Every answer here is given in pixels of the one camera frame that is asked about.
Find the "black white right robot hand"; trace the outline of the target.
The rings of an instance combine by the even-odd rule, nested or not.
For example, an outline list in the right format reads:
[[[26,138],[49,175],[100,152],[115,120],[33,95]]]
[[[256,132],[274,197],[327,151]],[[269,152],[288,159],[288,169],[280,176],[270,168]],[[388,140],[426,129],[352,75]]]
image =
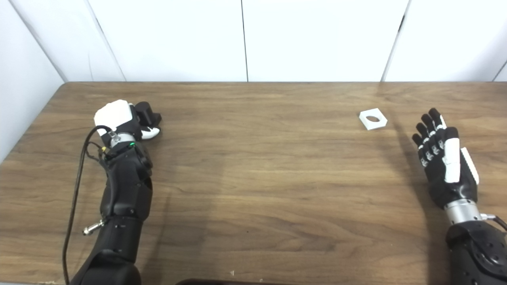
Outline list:
[[[478,200],[479,178],[456,127],[446,125],[442,114],[431,108],[421,116],[412,140],[429,182],[429,196],[440,208],[457,200]]]

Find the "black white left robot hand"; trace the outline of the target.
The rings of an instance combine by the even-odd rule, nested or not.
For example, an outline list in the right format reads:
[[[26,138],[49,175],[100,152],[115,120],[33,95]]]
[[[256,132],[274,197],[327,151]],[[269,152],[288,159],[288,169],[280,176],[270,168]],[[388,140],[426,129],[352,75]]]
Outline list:
[[[135,143],[157,137],[161,131],[161,120],[161,115],[153,112],[148,102],[132,104],[123,99],[106,104],[94,116],[96,126],[107,127],[97,132],[109,148],[119,143]]]

